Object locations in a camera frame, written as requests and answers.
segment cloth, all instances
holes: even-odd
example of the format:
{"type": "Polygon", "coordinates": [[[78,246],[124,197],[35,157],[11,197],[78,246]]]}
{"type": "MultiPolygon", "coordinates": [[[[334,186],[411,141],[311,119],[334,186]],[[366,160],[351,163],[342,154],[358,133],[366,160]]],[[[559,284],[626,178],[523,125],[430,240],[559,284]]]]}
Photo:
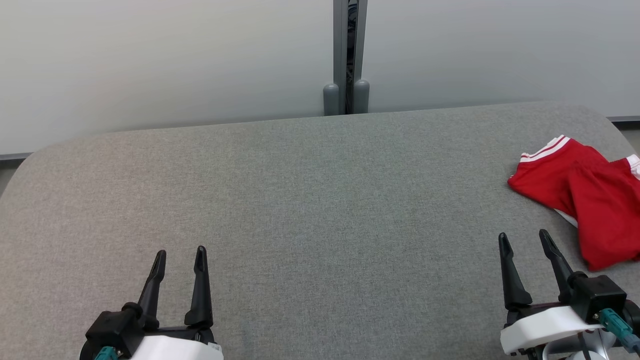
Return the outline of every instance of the cloth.
{"type": "Polygon", "coordinates": [[[636,155],[609,163],[561,135],[522,154],[508,184],[577,226],[582,256],[597,271],[640,254],[639,165],[636,155]]]}

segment white wall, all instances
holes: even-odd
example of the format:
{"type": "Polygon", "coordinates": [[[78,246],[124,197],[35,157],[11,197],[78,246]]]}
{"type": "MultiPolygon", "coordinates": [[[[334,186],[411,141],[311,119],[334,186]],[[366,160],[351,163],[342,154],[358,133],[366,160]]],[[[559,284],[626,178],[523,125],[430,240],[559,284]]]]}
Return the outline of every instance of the white wall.
{"type": "Polygon", "coordinates": [[[331,1],[0,2],[0,154],[105,131],[318,116],[331,82],[331,1]]]}
{"type": "Polygon", "coordinates": [[[528,100],[640,115],[638,0],[369,0],[369,111],[528,100]]]}

